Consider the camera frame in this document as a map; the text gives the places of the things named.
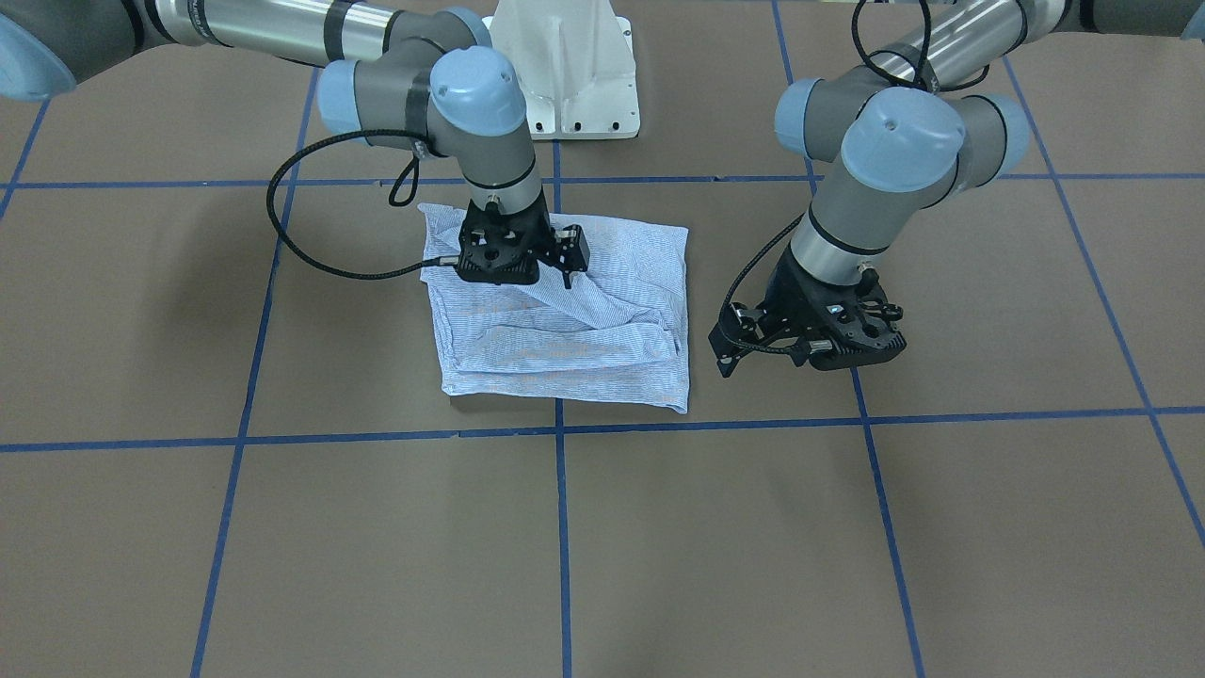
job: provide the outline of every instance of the black cable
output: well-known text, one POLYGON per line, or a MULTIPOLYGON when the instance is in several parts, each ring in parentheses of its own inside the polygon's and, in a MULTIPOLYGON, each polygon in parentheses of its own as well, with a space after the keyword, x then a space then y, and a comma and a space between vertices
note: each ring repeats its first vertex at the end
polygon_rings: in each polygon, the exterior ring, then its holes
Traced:
POLYGON ((912 65, 911 81, 887 72, 871 59, 871 55, 866 53, 866 48, 862 43, 862 34, 858 30, 858 22, 862 17, 863 7, 866 6, 866 0, 858 0, 858 5, 853 8, 853 18, 850 20, 850 35, 853 39, 853 48, 858 51, 858 57, 862 59, 863 65, 893 86, 928 89, 928 86, 924 83, 924 70, 929 65, 929 46, 933 42, 933 12, 929 11, 929 2, 927 0, 921 0, 919 5, 921 14, 924 17, 924 31, 921 39, 921 54, 917 58, 917 63, 915 65, 910 64, 912 65))
MULTIPOLYGON (((288 173, 298 163, 305 159, 306 155, 310 155, 328 146, 334 146, 335 143, 351 141, 353 138, 366 138, 369 136, 405 136, 407 138, 416 138, 424 143, 430 143, 429 138, 419 134, 415 134, 412 131, 406 131, 404 129, 362 129, 359 131, 348 131, 347 134, 336 134, 335 136, 323 138, 322 141, 316 141, 315 143, 311 143, 305 148, 301 148, 300 151, 294 153, 293 157, 290 157, 288 160, 284 160, 284 164, 281 165, 281 169, 276 170, 276 173, 272 175, 272 179, 268 182, 268 218, 271 219, 272 228, 276 229, 276 236, 280 237, 281 242, 284 242, 284 246, 292 249, 293 253, 296 254, 298 258, 301 259, 302 261, 324 272, 337 275, 340 277, 351 277, 352 279, 386 279, 389 277, 398 277, 400 275, 406 275, 407 272, 413 272, 421 267, 446 265, 446 261, 443 260, 442 257, 435 257, 431 259, 423 259, 417 264, 411 264, 406 267, 400 267, 398 270, 389 270, 384 272, 355 272, 351 270, 343 270, 341 267, 335 267, 333 265, 324 264, 318 259, 311 257, 310 254, 306 254, 305 252, 301 250, 300 247, 296 246, 295 242, 293 242, 293 238, 289 237, 288 232, 284 231, 284 226, 281 224, 281 218, 276 214, 276 189, 280 188, 281 181, 284 178, 284 175, 288 173)), ((415 164, 416 190, 418 185, 417 163, 418 163, 417 158, 411 163, 415 164)))
POLYGON ((956 84, 954 87, 942 87, 941 90, 942 92, 958 92, 958 90, 962 90, 962 89, 970 89, 971 87, 975 87, 976 84, 978 84, 978 83, 983 82, 984 79, 987 79, 987 73, 991 70, 992 70, 992 64, 988 64, 988 65, 983 66, 983 70, 980 71, 978 76, 975 77, 975 79, 966 81, 966 82, 964 82, 962 84, 956 84))
POLYGON ((406 169, 401 170, 401 173, 398 175, 398 181, 393 182, 393 188, 389 190, 389 206, 405 207, 406 205, 410 205, 411 202, 415 201, 415 195, 417 194, 418 194, 418 155, 415 155, 413 158, 411 158, 410 164, 406 165, 406 169), (410 195, 406 195, 406 199, 399 202, 398 190, 401 188, 402 182, 406 181, 406 177, 410 176, 410 172, 415 172, 415 177, 410 182, 410 195))
POLYGON ((787 224, 787 228, 783 228, 781 231, 778 231, 777 235, 770 238, 770 241, 765 243, 765 247, 762 247, 762 250, 758 252, 757 255, 754 255, 753 259, 745 265, 745 269, 741 270, 740 275, 736 276, 736 279, 733 281, 733 285, 728 288, 728 294, 724 295, 724 302, 723 305, 719 306, 719 322, 716 324, 716 326, 719 328, 719 334, 724 337, 724 341, 731 344, 733 347, 736 347, 737 349, 743 349, 746 352, 756 352, 759 354, 787 355, 792 353, 789 348, 778 349, 775 347, 759 347, 757 344, 750 344, 748 342, 741 342, 740 338, 733 338, 731 336, 728 335, 728 331, 724 330, 723 317, 724 317, 724 311, 728 309, 728 305, 733 302, 733 296, 736 294, 736 288, 741 285, 741 282, 745 282, 745 276, 747 276, 750 271, 753 270, 753 267, 762 260, 763 257, 765 257, 765 254, 770 249, 775 247, 775 244, 782 241, 782 238, 786 237, 787 234, 794 230, 795 226, 799 225, 801 220, 804 220, 804 216, 806 216, 806 213, 807 212, 804 212, 803 214, 795 217, 795 220, 787 224))

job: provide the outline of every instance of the black tape band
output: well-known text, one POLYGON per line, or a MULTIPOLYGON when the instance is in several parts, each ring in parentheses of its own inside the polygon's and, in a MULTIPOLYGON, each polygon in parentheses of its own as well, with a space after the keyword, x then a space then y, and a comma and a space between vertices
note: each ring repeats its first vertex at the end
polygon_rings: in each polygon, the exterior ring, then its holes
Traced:
POLYGON ((1017 47, 1021 47, 1029 40, 1029 12, 1025 11, 1025 4, 1021 0, 1016 0, 1017 8, 1021 10, 1021 35, 1017 36, 1017 41, 1012 43, 1004 53, 1009 54, 1017 47))
POLYGON ((846 252, 850 252, 852 254, 862 254, 864 257, 872 257, 875 254, 881 254, 887 250, 887 247, 880 247, 877 249, 866 249, 863 247, 854 247, 853 244, 841 242, 840 240, 836 238, 836 235, 833 235, 831 232, 824 230, 824 226, 821 225, 821 222, 816 220, 816 214, 813 214, 811 210, 807 210, 807 219, 812 222, 812 228, 816 229, 816 232, 818 232, 819 236, 823 237, 825 242, 833 244, 837 249, 845 249, 846 252))
POLYGON ((1097 7, 1094 0, 1080 0, 1080 24, 1091 33, 1100 33, 1097 28, 1097 7))
POLYGON ((963 169, 963 152, 959 151, 958 154, 954 155, 954 176, 950 178, 950 185, 946 187, 946 191, 941 194, 941 197, 937 197, 936 200, 929 202, 928 205, 921 208, 928 210, 929 207, 948 197, 950 194, 954 191, 954 185, 958 185, 958 172, 962 171, 962 169, 963 169))
POLYGON ((892 54, 892 55, 899 57, 900 59, 904 59, 904 63, 906 63, 912 69, 912 75, 913 76, 917 72, 919 72, 921 73, 921 79, 923 79, 924 82, 929 83, 929 87, 935 87, 937 84, 937 72, 933 70, 933 63, 931 61, 929 61, 928 59, 925 59, 923 69, 916 67, 917 61, 921 60, 921 49, 919 48, 913 47, 913 46, 907 45, 907 43, 904 43, 904 42, 895 42, 893 45, 888 45, 887 47, 883 47, 882 49, 877 49, 875 52, 871 52, 870 57, 875 58, 878 54, 892 54))
POLYGON ((1000 164, 997 165, 995 172, 992 175, 991 178, 975 187, 975 188, 982 188, 988 183, 991 183, 993 178, 1000 176, 1000 170, 1004 169, 1004 157, 1009 154, 1009 124, 1007 120, 1004 119, 1004 111, 1000 110, 1000 106, 995 105, 995 101, 992 101, 987 96, 982 96, 980 94, 971 94, 970 96, 968 96, 968 99, 982 99, 987 101, 987 105, 992 106, 992 108, 995 110, 995 114, 1000 116, 1000 123, 1001 123, 1000 128, 1004 130, 1004 153, 1000 153, 1000 164))
POLYGON ((507 181, 506 183, 486 184, 486 183, 477 183, 476 181, 469 178, 468 176, 464 177, 464 179, 468 181, 469 183, 476 185, 477 188, 486 188, 486 189, 490 189, 490 190, 501 190, 504 188, 510 188, 511 185, 518 185, 519 183, 523 183, 523 179, 527 178, 527 177, 529 177, 529 176, 531 176, 533 171, 535 171, 535 157, 534 155, 531 157, 531 164, 528 165, 528 170, 525 172, 523 172, 523 176, 516 178, 515 181, 507 181))
POLYGON ((122 6, 125 7, 125 14, 130 18, 130 30, 134 31, 134 52, 131 55, 137 54, 147 43, 147 30, 142 25, 142 14, 139 13, 134 0, 122 0, 122 6))
POLYGON ((142 5, 147 8, 147 16, 151 17, 151 23, 154 24, 154 29, 159 31, 159 35, 167 42, 176 43, 176 39, 163 25, 163 18, 159 16, 159 7, 154 4, 154 0, 145 0, 142 5))
POLYGON ((218 37, 213 35, 213 31, 210 30, 210 22, 205 18, 205 0, 188 0, 188 18, 193 22, 193 29, 195 29, 198 35, 200 35, 206 42, 230 47, 225 42, 218 40, 218 37))
POLYGON ((423 70, 406 93, 406 120, 402 126, 427 136, 427 106, 431 99, 431 71, 423 70))
POLYGON ((389 23, 384 24, 384 42, 381 45, 382 54, 389 51, 389 39, 393 36, 393 24, 398 23, 398 19, 400 19, 405 13, 405 10, 398 10, 392 17, 389 17, 389 23))
POLYGON ((327 60, 339 61, 343 58, 343 23, 347 12, 352 10, 351 0, 335 0, 327 10, 327 20, 322 26, 322 39, 327 43, 327 60))

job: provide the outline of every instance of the brown floor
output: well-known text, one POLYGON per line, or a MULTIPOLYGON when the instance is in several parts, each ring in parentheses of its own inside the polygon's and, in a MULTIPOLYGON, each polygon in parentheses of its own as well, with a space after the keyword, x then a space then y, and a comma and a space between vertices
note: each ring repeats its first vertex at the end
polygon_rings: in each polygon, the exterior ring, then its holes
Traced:
MULTIPOLYGON (((893 247, 909 350, 723 381, 715 308, 809 199, 774 106, 853 65, 851 10, 613 5, 641 135, 540 165, 562 211, 690 228, 686 417, 449 399, 417 278, 272 275, 310 69, 160 48, 0 101, 0 676, 1201 674, 1205 48, 998 63, 977 90, 1040 145, 893 247)), ((416 259, 406 159, 306 161, 293 232, 416 259)), ((463 204, 429 165, 422 200, 463 204)))

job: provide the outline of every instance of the gray joint housing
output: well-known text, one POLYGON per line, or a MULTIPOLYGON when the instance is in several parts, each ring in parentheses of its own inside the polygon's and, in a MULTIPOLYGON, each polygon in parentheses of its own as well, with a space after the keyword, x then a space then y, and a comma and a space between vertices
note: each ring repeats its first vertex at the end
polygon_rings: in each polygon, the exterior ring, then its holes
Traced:
MULTIPOLYGON (((398 42, 376 61, 355 65, 355 107, 363 129, 405 129, 429 140, 429 151, 437 155, 455 157, 460 172, 469 182, 474 202, 484 210, 489 204, 504 214, 519 212, 536 199, 543 183, 535 161, 535 147, 525 124, 525 101, 511 71, 510 101, 519 112, 511 130, 482 132, 464 120, 449 120, 433 101, 433 96, 454 96, 460 88, 433 93, 433 66, 441 59, 463 58, 464 52, 445 55, 430 41, 398 42)), ((500 55, 489 65, 501 64, 500 55)), ((478 107, 492 108, 488 100, 478 107)), ((483 111, 492 114, 493 110, 483 111)), ((375 136, 372 145, 411 148, 412 140, 398 136, 375 136)))
POLYGON ((1054 30, 1178 37, 1201 11, 1201 0, 1068 0, 1054 30))
POLYGON ((77 82, 171 40, 143 2, 117 0, 0 0, 4 14, 51 48, 77 82))
MULTIPOLYGON (((888 89, 859 66, 834 82, 813 86, 806 105, 806 153, 833 163, 790 247, 800 265, 830 284, 854 284, 859 266, 876 261, 911 216, 1000 173, 1010 151, 1009 120, 999 99, 971 95, 948 102, 963 137, 952 166, 923 185, 883 189, 846 166, 842 145, 868 102, 888 89)), ((892 88, 895 92, 903 88, 892 88)), ((909 90, 916 96, 933 96, 909 90)), ((897 120, 887 120, 897 124, 897 120)), ((899 120, 898 124, 907 124, 899 120)), ((905 175, 907 166, 899 170, 905 175)))

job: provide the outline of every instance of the striped cloth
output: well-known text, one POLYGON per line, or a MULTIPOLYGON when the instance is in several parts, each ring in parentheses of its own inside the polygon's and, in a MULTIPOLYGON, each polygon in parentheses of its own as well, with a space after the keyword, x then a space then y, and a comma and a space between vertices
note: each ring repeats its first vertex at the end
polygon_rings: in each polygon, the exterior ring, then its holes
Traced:
MULTIPOLYGON (((421 205, 424 258, 459 252, 464 210, 421 205)), ((589 271, 565 289, 540 264, 530 285, 464 282, 449 267, 423 269, 431 297, 443 393, 505 394, 687 412, 687 229, 598 216, 578 223, 589 271)))

